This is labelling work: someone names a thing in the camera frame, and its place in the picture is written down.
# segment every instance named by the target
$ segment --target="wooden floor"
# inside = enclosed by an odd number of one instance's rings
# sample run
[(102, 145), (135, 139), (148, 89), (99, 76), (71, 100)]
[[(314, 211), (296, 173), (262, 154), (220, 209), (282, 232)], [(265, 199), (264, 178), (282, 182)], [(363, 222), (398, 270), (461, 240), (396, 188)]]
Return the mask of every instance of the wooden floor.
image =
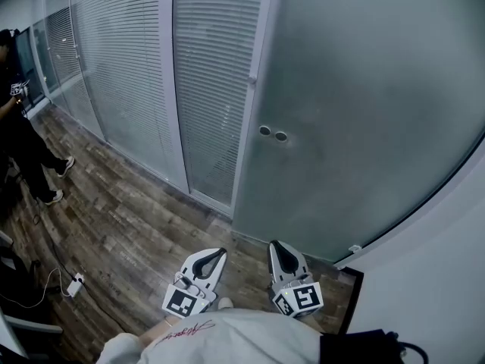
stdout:
[[(264, 245), (231, 233), (227, 219), (101, 143), (57, 108), (49, 106), (32, 122), (54, 154), (72, 154), (77, 162), (64, 179), (45, 169), (64, 199), (41, 207), (37, 225), (38, 207), (22, 182), (23, 199), (11, 208), (2, 229), (14, 238), (26, 264), (42, 262), (43, 283), (58, 266), (50, 237), (67, 269), (85, 276), (88, 292), (81, 290), (73, 300), (49, 297), (52, 321), (64, 329), (51, 339), (62, 356), (93, 362), (122, 329), (141, 334), (162, 320), (161, 303), (174, 273), (188, 255), (209, 247), (228, 251), (217, 286), (221, 296), (236, 307), (274, 311), (265, 290), (270, 275)], [(315, 319), (323, 331), (337, 333), (355, 278), (314, 259), (308, 264), (325, 303)], [(65, 271), (62, 279), (67, 286)]]

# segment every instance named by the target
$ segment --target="power strip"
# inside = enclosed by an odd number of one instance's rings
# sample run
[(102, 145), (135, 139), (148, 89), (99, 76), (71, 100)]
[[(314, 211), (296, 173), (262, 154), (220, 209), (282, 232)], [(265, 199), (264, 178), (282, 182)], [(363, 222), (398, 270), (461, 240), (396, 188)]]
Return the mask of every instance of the power strip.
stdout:
[(74, 280), (70, 283), (69, 287), (67, 288), (67, 292), (69, 295), (74, 298), (76, 294), (81, 290), (81, 287), (84, 284), (84, 277), (78, 272), (74, 277)]

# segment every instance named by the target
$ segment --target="white wall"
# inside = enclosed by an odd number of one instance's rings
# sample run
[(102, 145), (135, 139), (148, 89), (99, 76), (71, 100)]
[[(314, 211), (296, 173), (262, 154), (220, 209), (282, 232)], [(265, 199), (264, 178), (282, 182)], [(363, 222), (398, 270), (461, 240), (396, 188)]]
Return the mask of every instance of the white wall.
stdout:
[[(365, 273), (349, 332), (382, 328), (430, 362), (485, 354), (485, 144), (417, 219), (349, 267)], [(421, 362), (409, 355), (406, 362)]]
[(25, 30), (31, 23), (30, 0), (2, 0), (0, 2), (0, 30)]

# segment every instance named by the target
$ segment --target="white cable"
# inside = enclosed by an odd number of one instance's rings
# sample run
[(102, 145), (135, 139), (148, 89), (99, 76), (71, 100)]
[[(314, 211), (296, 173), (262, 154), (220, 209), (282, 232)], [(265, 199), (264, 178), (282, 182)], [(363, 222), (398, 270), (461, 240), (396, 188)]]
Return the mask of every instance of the white cable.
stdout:
[(62, 290), (62, 277), (61, 277), (61, 270), (59, 269), (59, 267), (54, 268), (51, 272), (49, 272), (48, 277), (47, 277), (47, 283), (44, 286), (44, 293), (42, 294), (42, 299), (38, 303), (36, 303), (35, 305), (33, 305), (33, 306), (24, 306), (24, 305), (22, 305), (22, 303), (19, 303), (19, 302), (14, 301), (14, 300), (10, 300), (10, 299), (8, 299), (7, 297), (4, 297), (1, 294), (0, 294), (0, 297), (6, 299), (7, 301), (16, 303), (17, 305), (22, 306), (24, 309), (32, 309), (33, 307), (36, 307), (36, 306), (40, 305), (42, 303), (42, 301), (44, 300), (45, 291), (47, 290), (47, 285), (49, 284), (49, 279), (51, 278), (52, 272), (54, 272), (55, 270), (57, 270), (59, 272), (59, 282), (61, 283), (60, 285), (61, 285), (61, 293), (62, 293), (62, 295), (64, 295), (65, 297), (70, 297), (69, 294), (65, 294), (64, 293), (64, 290)]

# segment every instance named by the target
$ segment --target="black pants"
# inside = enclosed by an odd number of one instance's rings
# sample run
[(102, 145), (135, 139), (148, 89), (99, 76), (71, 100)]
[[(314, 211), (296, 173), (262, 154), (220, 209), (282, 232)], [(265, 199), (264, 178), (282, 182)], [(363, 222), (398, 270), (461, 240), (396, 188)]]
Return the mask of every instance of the black pants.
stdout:
[(52, 154), (26, 118), (7, 118), (2, 121), (0, 128), (0, 145), (17, 163), (32, 196), (39, 197), (44, 202), (50, 201), (53, 195), (42, 165), (54, 168), (60, 174), (65, 169), (65, 161)]

